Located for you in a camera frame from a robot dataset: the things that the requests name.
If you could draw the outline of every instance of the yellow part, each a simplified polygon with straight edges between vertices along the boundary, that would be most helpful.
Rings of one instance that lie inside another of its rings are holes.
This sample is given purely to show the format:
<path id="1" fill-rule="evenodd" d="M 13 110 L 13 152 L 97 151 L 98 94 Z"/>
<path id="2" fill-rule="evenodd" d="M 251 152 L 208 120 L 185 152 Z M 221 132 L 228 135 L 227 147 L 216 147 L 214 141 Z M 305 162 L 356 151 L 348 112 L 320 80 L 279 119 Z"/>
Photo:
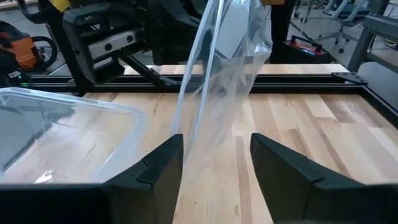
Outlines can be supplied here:
<path id="1" fill-rule="evenodd" d="M 69 0 L 51 0 L 51 3 L 54 7 L 56 7 L 60 12 L 63 12 L 68 9 L 70 6 Z"/>

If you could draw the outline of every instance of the screw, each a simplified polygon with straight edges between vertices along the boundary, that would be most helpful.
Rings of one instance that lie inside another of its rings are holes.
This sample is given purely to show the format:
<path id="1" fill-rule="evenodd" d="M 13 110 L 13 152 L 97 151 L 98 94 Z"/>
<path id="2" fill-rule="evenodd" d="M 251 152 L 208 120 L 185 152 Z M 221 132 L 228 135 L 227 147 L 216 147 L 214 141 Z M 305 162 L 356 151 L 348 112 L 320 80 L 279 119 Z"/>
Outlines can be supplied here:
<path id="1" fill-rule="evenodd" d="M 133 40 L 132 35 L 128 35 L 127 36 L 127 42 L 131 43 Z"/>
<path id="2" fill-rule="evenodd" d="M 106 51 L 112 50 L 112 44 L 105 44 L 105 50 Z"/>

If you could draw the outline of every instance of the orange power tool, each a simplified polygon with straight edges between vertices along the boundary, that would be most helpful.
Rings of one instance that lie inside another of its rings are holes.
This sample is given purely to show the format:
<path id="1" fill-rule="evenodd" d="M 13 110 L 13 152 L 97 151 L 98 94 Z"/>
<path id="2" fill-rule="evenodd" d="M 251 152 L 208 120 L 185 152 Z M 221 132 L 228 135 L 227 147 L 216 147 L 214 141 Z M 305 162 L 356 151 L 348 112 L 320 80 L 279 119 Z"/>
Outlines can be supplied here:
<path id="1" fill-rule="evenodd" d="M 35 42 L 47 42 L 52 49 L 51 56 L 47 61 L 44 55 L 34 44 Z M 0 21 L 0 49 L 13 53 L 16 56 L 21 70 L 25 72 L 38 72 L 48 68 L 57 59 L 57 46 L 48 37 L 30 37 L 22 33 L 7 22 Z"/>

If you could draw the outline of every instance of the clear plastic container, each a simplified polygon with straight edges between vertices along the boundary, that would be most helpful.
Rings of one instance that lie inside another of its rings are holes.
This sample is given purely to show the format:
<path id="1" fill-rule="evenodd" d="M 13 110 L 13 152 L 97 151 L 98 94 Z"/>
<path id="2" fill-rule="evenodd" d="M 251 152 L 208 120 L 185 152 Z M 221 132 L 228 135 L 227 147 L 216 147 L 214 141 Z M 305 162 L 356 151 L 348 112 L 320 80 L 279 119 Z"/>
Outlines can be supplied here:
<path id="1" fill-rule="evenodd" d="M 137 162 L 147 126 L 134 107 L 0 89 L 0 183 L 104 182 Z"/>

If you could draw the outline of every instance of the wooden table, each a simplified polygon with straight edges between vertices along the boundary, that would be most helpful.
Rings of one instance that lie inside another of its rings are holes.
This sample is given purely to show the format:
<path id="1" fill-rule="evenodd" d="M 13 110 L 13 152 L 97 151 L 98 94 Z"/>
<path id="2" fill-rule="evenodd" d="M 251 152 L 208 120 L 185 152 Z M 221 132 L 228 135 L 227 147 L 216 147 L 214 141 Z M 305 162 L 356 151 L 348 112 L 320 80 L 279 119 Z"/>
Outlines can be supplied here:
<path id="1" fill-rule="evenodd" d="M 182 73 L 183 67 L 156 68 Z M 265 65 L 261 73 L 345 72 L 341 65 Z M 151 117 L 146 154 L 169 137 L 177 94 L 88 93 L 85 97 L 142 108 Z M 174 223 L 271 223 L 249 152 L 262 133 L 365 184 L 398 182 L 398 131 L 358 95 L 249 95 L 233 136 L 178 197 Z"/>

